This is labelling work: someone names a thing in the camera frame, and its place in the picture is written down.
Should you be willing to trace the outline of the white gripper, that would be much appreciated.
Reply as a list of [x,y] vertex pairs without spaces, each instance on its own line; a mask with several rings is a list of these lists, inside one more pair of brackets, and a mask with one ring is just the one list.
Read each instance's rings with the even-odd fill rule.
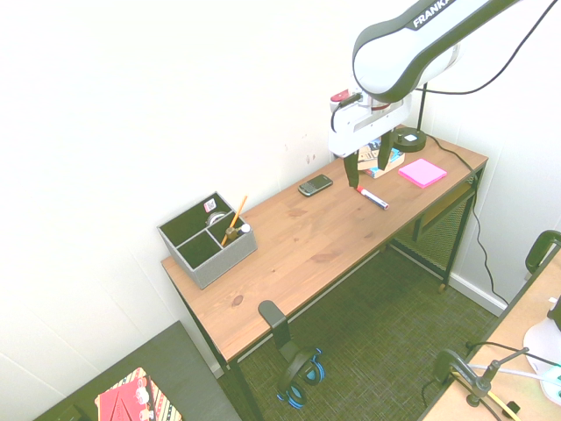
[[385,170],[394,146],[394,128],[411,112],[412,96],[396,103],[382,103],[368,95],[334,95],[330,99],[331,121],[328,147],[344,157],[349,186],[359,185],[358,150],[380,136],[378,169]]

